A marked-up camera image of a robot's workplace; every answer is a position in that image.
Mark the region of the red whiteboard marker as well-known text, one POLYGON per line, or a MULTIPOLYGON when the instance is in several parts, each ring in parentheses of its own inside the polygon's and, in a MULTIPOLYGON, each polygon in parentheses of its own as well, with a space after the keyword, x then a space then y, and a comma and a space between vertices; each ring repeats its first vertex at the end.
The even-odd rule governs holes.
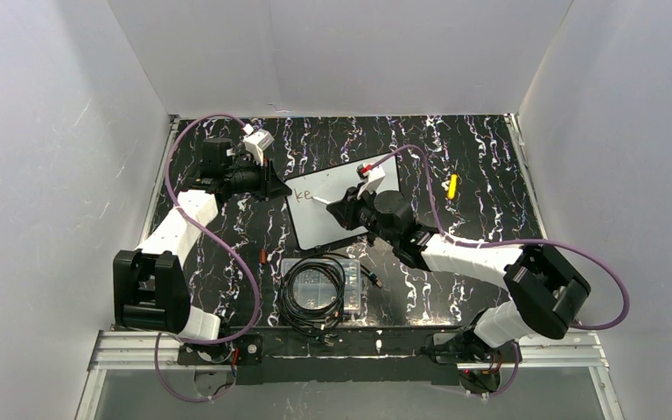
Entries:
POLYGON ((332 202, 328 199, 323 199, 323 198, 315 197, 315 196, 311 197, 311 200, 315 200, 316 202, 318 202, 318 203, 320 203, 324 206, 328 206, 328 205, 332 204, 332 202))

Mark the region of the small white whiteboard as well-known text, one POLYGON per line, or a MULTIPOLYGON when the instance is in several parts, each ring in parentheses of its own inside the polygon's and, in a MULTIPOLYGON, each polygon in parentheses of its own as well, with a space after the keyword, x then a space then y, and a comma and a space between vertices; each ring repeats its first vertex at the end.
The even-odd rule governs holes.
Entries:
POLYGON ((333 216, 326 211, 326 206, 312 200, 311 197, 320 197, 330 201, 341 200, 347 188, 357 187, 360 182, 357 167, 361 164, 372 164, 383 157, 379 154, 338 164, 285 181, 285 184, 292 190, 291 196, 286 198, 286 203, 300 249, 315 249, 367 232, 364 227, 357 227, 355 230, 340 227, 333 216))

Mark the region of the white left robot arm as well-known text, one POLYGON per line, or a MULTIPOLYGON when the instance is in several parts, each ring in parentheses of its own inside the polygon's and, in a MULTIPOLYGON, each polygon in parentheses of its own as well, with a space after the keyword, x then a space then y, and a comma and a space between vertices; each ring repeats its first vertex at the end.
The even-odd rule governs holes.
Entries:
POLYGON ((217 340, 221 319, 191 303, 183 265, 220 207, 236 194, 269 201, 291 195, 264 156, 273 136, 259 129, 235 151, 227 138, 208 138, 201 158, 185 173, 178 204, 151 235, 113 261, 115 321, 120 326, 166 333, 191 341, 217 340))

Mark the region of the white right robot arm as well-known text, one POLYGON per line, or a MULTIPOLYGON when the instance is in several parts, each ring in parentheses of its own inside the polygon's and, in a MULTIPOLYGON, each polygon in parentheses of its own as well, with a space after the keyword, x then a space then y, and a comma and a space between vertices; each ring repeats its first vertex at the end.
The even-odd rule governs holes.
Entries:
POLYGON ((482 311, 446 342, 452 351, 486 352, 532 334, 560 340, 591 293, 590 285, 554 247, 459 246, 456 239, 420 223, 396 190, 360 192, 350 187, 325 208, 342 228, 365 228, 390 244, 409 268, 465 275, 507 291, 506 303, 482 311))

